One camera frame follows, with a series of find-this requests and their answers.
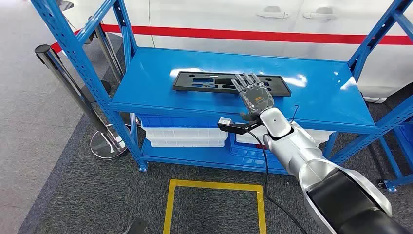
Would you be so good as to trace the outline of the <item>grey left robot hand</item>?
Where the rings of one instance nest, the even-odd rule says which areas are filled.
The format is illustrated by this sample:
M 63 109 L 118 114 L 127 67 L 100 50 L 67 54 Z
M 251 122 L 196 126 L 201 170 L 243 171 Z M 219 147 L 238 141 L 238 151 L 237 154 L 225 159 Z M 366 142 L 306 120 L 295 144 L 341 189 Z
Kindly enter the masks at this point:
M 131 225 L 127 227 L 123 234 L 143 234 L 147 225 L 147 221 L 141 218 L 137 218 Z

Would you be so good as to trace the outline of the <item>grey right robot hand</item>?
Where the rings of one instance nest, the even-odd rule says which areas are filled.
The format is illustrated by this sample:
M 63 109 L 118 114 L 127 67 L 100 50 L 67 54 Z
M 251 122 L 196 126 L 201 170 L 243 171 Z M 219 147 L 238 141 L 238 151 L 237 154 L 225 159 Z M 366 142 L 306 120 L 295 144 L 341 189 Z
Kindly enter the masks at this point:
M 261 112 L 274 107 L 272 95 L 256 74 L 235 74 L 235 77 L 231 82 L 248 110 L 248 114 L 240 113 L 243 120 L 255 121 Z

